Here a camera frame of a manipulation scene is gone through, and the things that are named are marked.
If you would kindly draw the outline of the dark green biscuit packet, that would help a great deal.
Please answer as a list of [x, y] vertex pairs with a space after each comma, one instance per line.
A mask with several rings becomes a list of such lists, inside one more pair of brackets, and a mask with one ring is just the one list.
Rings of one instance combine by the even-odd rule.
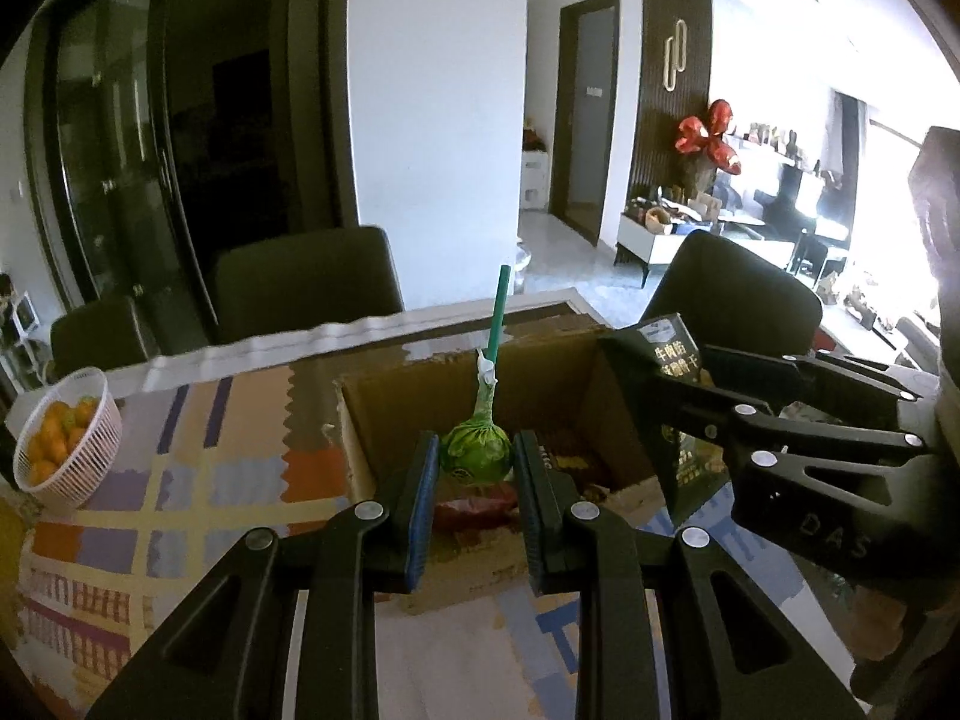
[[677, 312], [643, 320], [638, 333], [652, 374], [641, 385], [644, 444], [670, 505], [697, 507], [727, 481], [716, 424], [695, 413], [713, 382]]

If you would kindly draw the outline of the green lollipop with stick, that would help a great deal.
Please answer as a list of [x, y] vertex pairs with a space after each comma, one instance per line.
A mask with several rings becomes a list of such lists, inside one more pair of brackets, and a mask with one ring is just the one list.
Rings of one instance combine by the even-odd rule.
[[511, 266], [498, 275], [490, 333], [485, 348], [477, 353], [477, 394], [469, 419], [453, 427], [441, 440], [443, 470], [462, 484], [498, 484], [509, 472], [511, 440], [493, 419], [496, 395], [496, 363], [500, 354], [503, 320], [511, 283]]

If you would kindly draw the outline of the red heart snack packet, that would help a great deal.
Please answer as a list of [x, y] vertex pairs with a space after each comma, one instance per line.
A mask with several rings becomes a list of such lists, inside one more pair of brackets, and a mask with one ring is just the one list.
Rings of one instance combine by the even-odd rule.
[[519, 511], [511, 483], [475, 486], [443, 478], [434, 498], [433, 528], [441, 535], [511, 527]]

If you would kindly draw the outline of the black chair right side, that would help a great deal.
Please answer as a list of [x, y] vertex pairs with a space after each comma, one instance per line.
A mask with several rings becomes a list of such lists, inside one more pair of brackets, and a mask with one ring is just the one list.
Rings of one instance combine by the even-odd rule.
[[805, 355], [822, 322], [822, 302], [804, 283], [708, 232], [677, 250], [641, 320], [679, 314], [698, 346], [755, 355]]

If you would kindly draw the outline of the brown cardboard box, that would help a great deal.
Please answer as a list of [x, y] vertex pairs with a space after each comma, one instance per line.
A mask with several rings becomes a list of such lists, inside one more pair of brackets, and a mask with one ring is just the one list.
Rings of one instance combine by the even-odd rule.
[[366, 497], [402, 476], [423, 434], [438, 437], [433, 533], [418, 587], [395, 600], [416, 616], [509, 589], [527, 574], [509, 443], [537, 437], [579, 496], [633, 525], [667, 502], [586, 316], [514, 325], [493, 372], [477, 349], [391, 361], [376, 349], [338, 379], [342, 442]]

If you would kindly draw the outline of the white sideboard cabinet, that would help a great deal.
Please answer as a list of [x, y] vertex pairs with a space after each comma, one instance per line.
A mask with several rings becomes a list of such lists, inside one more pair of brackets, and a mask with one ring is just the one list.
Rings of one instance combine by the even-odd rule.
[[628, 199], [620, 215], [613, 263], [637, 263], [643, 272], [641, 284], [646, 284], [651, 268], [669, 265], [693, 232], [761, 241], [763, 226], [760, 218], [745, 211], [722, 208], [713, 195], [701, 195], [693, 203]]

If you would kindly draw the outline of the colourful patterned table mat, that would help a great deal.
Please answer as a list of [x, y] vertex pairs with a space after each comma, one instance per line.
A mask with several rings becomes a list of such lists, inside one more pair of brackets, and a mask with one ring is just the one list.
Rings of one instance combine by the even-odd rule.
[[[199, 578], [254, 527], [310, 532], [347, 507], [335, 384], [374, 366], [469, 351], [462, 310], [364, 328], [329, 353], [144, 392], [114, 380], [124, 422], [103, 486], [68, 515], [41, 515], [21, 553], [5, 632], [55, 717], [88, 713]], [[537, 598], [521, 537], [477, 536], [433, 559], [418, 592], [377, 605], [377, 672], [389, 718], [568, 718], [573, 596]]]

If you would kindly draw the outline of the red bow decoration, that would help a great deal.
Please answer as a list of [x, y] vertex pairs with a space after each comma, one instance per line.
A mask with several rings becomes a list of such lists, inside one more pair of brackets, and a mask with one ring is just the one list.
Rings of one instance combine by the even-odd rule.
[[706, 111], [706, 119], [688, 115], [677, 125], [674, 148], [680, 154], [703, 153], [721, 171], [738, 176], [742, 172], [737, 151], [724, 141], [732, 121], [732, 107], [726, 99], [716, 99]]

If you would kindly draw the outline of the white shelf unit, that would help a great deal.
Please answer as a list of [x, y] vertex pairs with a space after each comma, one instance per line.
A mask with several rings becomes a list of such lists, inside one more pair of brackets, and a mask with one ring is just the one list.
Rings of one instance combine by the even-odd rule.
[[523, 165], [521, 166], [521, 208], [544, 211], [548, 208], [550, 154], [544, 138], [534, 128], [523, 132]]

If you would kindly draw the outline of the pink plastic basket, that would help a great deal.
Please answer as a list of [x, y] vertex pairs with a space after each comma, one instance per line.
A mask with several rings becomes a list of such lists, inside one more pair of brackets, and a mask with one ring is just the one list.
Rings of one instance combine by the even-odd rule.
[[75, 511], [96, 493], [116, 460], [122, 418], [96, 367], [56, 383], [34, 406], [14, 450], [14, 481], [46, 509]]

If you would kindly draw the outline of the grey hallway door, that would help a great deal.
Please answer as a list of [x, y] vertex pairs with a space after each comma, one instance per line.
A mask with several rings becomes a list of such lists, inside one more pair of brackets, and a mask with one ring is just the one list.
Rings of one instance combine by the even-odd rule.
[[601, 240], [619, 81], [620, 2], [560, 10], [550, 213], [590, 245]]

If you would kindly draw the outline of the oranges in basket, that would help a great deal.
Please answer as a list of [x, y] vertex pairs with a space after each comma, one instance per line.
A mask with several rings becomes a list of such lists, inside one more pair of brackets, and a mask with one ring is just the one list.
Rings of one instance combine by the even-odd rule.
[[46, 483], [70, 458], [85, 437], [98, 406], [97, 398], [83, 397], [75, 405], [55, 400], [46, 408], [41, 426], [32, 433], [26, 449], [31, 486]]

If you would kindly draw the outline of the dark wooden slat panel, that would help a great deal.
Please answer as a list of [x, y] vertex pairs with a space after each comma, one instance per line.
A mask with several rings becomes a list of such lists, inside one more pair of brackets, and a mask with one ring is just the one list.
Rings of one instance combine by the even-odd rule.
[[708, 109], [713, 0], [643, 0], [630, 197], [682, 183], [677, 127]]

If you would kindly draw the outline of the black chair behind box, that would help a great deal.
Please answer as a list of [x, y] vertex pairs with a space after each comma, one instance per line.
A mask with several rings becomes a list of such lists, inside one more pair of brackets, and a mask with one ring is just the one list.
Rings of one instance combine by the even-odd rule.
[[352, 323], [404, 310], [386, 232], [321, 229], [233, 250], [218, 260], [224, 343]]

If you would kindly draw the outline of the black chair far left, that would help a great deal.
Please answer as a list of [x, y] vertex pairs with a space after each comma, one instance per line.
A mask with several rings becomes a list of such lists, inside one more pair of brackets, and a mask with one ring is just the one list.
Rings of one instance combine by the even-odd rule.
[[50, 348], [57, 379], [85, 367], [114, 371], [135, 366], [161, 353], [142, 311], [128, 296], [106, 296], [70, 310], [53, 322]]

